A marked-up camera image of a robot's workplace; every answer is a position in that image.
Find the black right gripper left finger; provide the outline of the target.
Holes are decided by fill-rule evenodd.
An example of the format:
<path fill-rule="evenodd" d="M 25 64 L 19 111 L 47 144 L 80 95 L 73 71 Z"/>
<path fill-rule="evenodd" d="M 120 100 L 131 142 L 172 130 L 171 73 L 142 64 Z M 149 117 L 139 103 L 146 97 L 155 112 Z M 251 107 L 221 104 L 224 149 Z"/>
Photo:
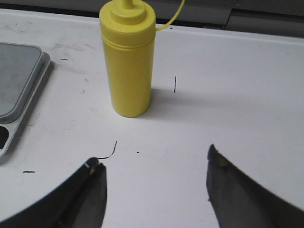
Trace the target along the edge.
<path fill-rule="evenodd" d="M 2 221 L 2 228 L 100 228 L 107 205 L 106 167 L 88 159 L 48 195 Z"/>

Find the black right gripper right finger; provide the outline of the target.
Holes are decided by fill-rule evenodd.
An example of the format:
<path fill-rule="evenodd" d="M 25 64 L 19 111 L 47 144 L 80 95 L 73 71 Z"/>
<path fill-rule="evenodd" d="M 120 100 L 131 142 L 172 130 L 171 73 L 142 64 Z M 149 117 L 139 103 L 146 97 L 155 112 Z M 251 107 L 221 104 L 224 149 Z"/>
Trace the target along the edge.
<path fill-rule="evenodd" d="M 303 210 L 248 177 L 218 152 L 208 151 L 206 188 L 221 228 L 302 228 Z"/>

